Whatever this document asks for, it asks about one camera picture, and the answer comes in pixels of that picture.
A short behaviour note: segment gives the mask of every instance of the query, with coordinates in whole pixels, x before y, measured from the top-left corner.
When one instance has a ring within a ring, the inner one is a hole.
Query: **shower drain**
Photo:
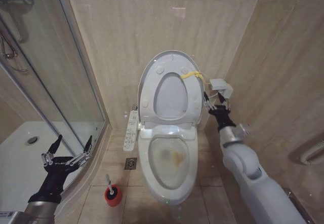
[[[38,139],[39,139],[38,136],[31,137],[30,139],[27,140],[27,145],[36,143]]]

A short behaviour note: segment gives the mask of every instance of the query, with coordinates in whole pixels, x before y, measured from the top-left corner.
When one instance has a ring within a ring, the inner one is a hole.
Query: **shower enclosure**
[[[57,155],[75,156],[108,124],[69,9],[0,0],[0,210],[24,210],[46,176],[41,153],[59,134]]]

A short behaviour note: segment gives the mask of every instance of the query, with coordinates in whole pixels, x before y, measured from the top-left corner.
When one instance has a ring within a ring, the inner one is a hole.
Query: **toilet brush handle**
[[[110,190],[110,194],[113,195],[114,192],[113,192],[113,189],[112,189],[112,186],[111,186],[111,181],[110,181],[108,173],[106,173],[106,179],[107,179],[107,182],[108,182],[108,188]]]

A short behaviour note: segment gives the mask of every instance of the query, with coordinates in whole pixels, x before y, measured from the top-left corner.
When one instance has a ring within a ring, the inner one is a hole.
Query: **shower hose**
[[[304,165],[316,165],[324,161],[324,152],[321,153],[319,156],[315,157],[312,160],[308,160],[308,158],[313,155],[315,152],[318,152],[320,150],[324,150],[324,139],[322,139],[320,142],[318,142],[316,145],[305,151],[300,156],[300,161]]]

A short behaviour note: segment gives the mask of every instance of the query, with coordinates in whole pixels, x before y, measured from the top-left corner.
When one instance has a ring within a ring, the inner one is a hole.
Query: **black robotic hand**
[[[62,135],[59,135],[49,150],[42,154],[44,168],[48,174],[40,190],[31,196],[28,202],[45,201],[59,204],[62,199],[61,193],[63,192],[63,185],[68,174],[77,170],[91,157],[92,136],[90,136],[84,152],[76,157],[54,157],[61,140]]]
[[[229,118],[229,113],[231,111],[226,99],[220,93],[218,93],[218,98],[221,105],[212,105],[209,102],[208,95],[204,92],[205,106],[208,109],[208,113],[215,116],[218,123],[218,132],[227,126],[236,127],[236,124]]]

